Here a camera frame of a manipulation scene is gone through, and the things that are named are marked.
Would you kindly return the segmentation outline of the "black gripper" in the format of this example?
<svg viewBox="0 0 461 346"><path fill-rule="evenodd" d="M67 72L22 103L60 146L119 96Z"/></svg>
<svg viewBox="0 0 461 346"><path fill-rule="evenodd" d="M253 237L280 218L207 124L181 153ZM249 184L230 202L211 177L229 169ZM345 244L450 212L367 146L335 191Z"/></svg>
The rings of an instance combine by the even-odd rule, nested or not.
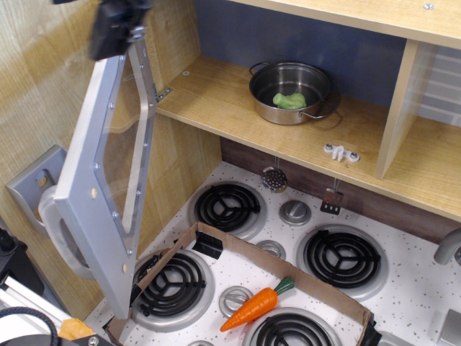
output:
<svg viewBox="0 0 461 346"><path fill-rule="evenodd" d="M127 36L141 36L153 1L100 1L89 41L89 58L100 61L124 55Z"/></svg>

